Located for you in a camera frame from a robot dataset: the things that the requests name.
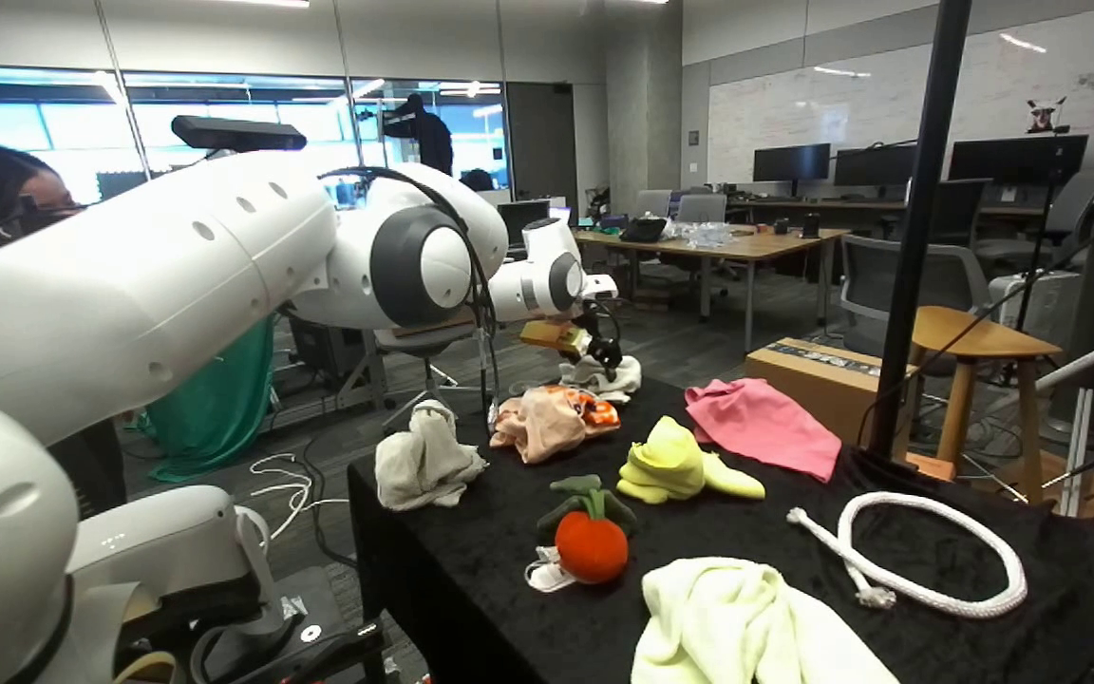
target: stool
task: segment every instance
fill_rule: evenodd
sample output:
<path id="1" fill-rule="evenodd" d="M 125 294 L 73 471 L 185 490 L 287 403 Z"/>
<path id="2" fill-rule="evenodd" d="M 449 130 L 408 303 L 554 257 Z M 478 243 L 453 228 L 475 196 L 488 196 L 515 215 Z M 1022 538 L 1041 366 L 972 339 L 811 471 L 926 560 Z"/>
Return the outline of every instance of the stool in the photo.
<path id="1" fill-rule="evenodd" d="M 946 469 L 943 475 L 952 480 L 960 471 L 974 366 L 1009 361 L 1019 366 L 1019 428 L 1022 428 L 1019 490 L 1029 496 L 1029 505 L 1035 505 L 1041 500 L 1035 361 L 1059 350 L 1043 339 L 997 325 L 992 318 L 978 318 L 978 323 L 972 318 L 974 310 L 917 309 L 914 329 L 910 329 L 914 357 L 943 350 L 946 357 L 957 361 L 949 405 L 946 405 L 943 433 L 939 433 L 939 462 Z"/>

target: white cable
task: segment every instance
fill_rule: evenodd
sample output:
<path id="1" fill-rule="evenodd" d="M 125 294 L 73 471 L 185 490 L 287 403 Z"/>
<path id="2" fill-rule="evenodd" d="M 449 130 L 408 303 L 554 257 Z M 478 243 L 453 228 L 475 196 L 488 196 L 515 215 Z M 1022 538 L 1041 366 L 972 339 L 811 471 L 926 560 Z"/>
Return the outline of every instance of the white cable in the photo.
<path id="1" fill-rule="evenodd" d="M 865 508 L 865 505 L 926 508 L 943 521 L 960 524 L 964 533 L 982 538 L 997 553 L 1002 574 L 1006 574 L 1006 589 L 986 597 L 986 602 L 957 602 L 957 597 L 934 593 L 926 586 L 914 586 L 893 569 L 881 569 L 877 562 L 860 560 L 855 550 L 855 538 L 850 538 L 850 524 L 855 524 L 858 508 Z M 1029 583 L 1026 583 L 1019 553 L 992 527 L 982 527 L 978 521 L 964 517 L 964 513 L 957 513 L 934 496 L 914 496 L 914 494 L 895 494 L 895 490 L 858 494 L 839 513 L 839 534 L 825 533 L 805 508 L 789 508 L 787 521 L 810 527 L 826 550 L 835 550 L 848 562 L 848 574 L 858 589 L 855 602 L 865 609 L 893 609 L 895 593 L 902 593 L 902 597 L 930 605 L 939 613 L 949 613 L 949 616 L 992 618 L 992 616 L 1002 616 L 1029 597 Z"/>
<path id="2" fill-rule="evenodd" d="M 320 505 L 346 505 L 350 496 L 313 496 L 310 500 L 310 475 L 303 471 L 303 469 L 296 469 L 296 452 L 273 452 L 273 457 L 260 457 L 260 461 L 255 461 L 249 469 L 245 469 L 249 475 L 282 475 L 284 484 L 273 484 L 273 485 L 259 485 L 259 490 L 249 490 L 249 496 L 260 496 L 260 494 L 284 494 L 287 490 L 287 496 L 284 496 L 284 521 L 270 533 L 264 527 L 264 521 L 259 521 L 259 527 L 260 527 L 260 550 L 301 517 L 301 513 L 308 513 L 308 508 L 320 508 Z"/>

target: black pole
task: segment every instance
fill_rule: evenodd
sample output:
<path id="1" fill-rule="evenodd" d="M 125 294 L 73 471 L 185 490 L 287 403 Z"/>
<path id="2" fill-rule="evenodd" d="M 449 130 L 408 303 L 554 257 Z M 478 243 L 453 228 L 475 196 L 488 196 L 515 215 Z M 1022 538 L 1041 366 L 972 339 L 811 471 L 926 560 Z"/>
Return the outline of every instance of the black pole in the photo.
<path id="1" fill-rule="evenodd" d="M 873 461 L 890 461 L 893 452 L 895 405 L 901 405 L 901 386 L 902 386 L 902 366 L 910 357 L 910 325 L 914 325 L 914 303 L 917 303 L 917 282 L 921 282 L 921 257 L 926 257 L 926 234 L 930 234 L 930 206 L 934 206 L 943 147 L 949 141 L 949 122 L 952 122 L 952 101 L 957 101 L 968 6 L 972 0 L 943 0 L 934 14 L 921 122 L 917 122 L 917 146 L 914 146 L 914 179 L 910 179 L 910 201 L 902 211 L 901 266 L 893 282 L 890 329 L 883 329 L 883 366 L 877 379 L 877 409 L 873 409 L 873 442 L 869 442 Z"/>

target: black table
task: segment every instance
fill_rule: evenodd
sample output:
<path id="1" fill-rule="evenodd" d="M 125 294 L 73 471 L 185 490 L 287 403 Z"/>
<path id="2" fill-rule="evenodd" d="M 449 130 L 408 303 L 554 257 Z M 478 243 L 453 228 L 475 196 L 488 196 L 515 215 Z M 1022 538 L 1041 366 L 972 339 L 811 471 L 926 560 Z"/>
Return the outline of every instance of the black table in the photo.
<path id="1" fill-rule="evenodd" d="M 636 583 L 673 560 L 734 553 L 782 569 L 795 589 L 833 605 L 901 679 L 1094 679 L 1094 527 L 1054 521 L 995 496 L 930 490 L 906 471 L 844 457 L 835 484 L 820 485 L 776 469 L 745 471 L 765 484 L 765 500 L 702 494 L 636 508 L 635 562 L 606 589 L 530 593 L 522 562 L 534 560 L 534 521 L 559 500 L 545 484 L 594 471 L 615 484 L 629 436 L 659 415 L 682 419 L 677 386 L 650 384 L 622 415 L 622 433 L 574 457 L 522 469 L 512 452 L 484 452 L 488 471 L 456 508 L 386 513 L 370 494 L 370 461 L 350 469 L 350 500 L 363 613 L 389 613 L 426 655 L 434 679 L 625 679 L 646 627 Z M 1029 602 L 1002 618 L 952 618 L 901 602 L 893 613 L 855 605 L 835 553 L 782 517 L 805 505 L 826 527 L 850 494 L 921 490 L 995 527 L 1029 569 Z M 960 527 L 906 508 L 869 508 L 855 527 L 869 560 L 957 597 L 1002 589 L 995 553 Z"/>

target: white hose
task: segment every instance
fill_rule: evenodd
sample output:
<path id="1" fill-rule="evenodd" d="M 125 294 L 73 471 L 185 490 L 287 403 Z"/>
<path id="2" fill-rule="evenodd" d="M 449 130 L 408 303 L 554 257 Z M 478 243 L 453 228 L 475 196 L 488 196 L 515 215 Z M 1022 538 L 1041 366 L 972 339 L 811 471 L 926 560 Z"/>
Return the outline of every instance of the white hose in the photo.
<path id="1" fill-rule="evenodd" d="M 914 583 L 860 560 L 855 550 L 850 524 L 855 524 L 858 508 L 865 508 L 865 505 L 926 508 L 943 521 L 960 524 L 964 533 L 982 538 L 1002 560 L 1006 589 L 986 597 L 986 602 L 957 602 L 957 597 L 934 593 L 926 586 L 914 586 Z M 858 494 L 839 513 L 839 534 L 825 533 L 805 508 L 789 508 L 787 521 L 810 527 L 826 550 L 835 550 L 848 562 L 848 574 L 858 589 L 855 602 L 865 609 L 893 609 L 895 593 L 901 593 L 901 597 L 910 597 L 917 605 L 930 605 L 930 609 L 960 616 L 960 618 L 992 618 L 992 616 L 1019 609 L 1029 597 L 1029 583 L 1026 583 L 1019 553 L 995 533 L 986 533 L 978 521 L 964 517 L 943 500 L 930 500 L 930 496 L 895 494 L 895 490 Z"/>

